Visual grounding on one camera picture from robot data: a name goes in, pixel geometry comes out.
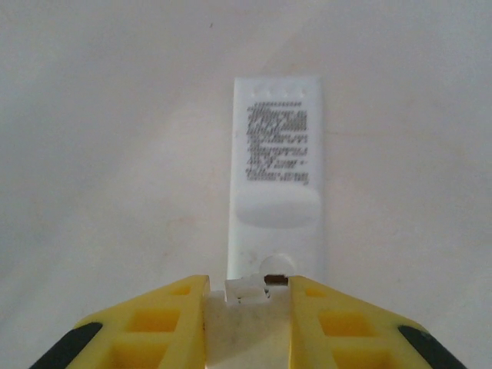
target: small hole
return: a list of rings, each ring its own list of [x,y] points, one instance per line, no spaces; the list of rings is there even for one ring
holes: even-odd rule
[[[185,295],[185,294],[190,294],[190,292],[191,292],[191,286],[181,286],[173,290],[171,294]]]
[[[310,298],[325,298],[326,294],[316,288],[306,288],[306,296]]]
[[[370,337],[374,336],[371,326],[364,315],[356,312],[323,311],[319,321],[324,334],[333,337]]]
[[[173,332],[178,325],[179,310],[145,309],[135,313],[128,325],[130,332]]]
[[[338,369],[396,369],[390,352],[385,349],[374,350],[364,347],[354,349],[334,349],[333,358]]]
[[[166,349],[161,342],[118,342],[101,369],[157,369]]]

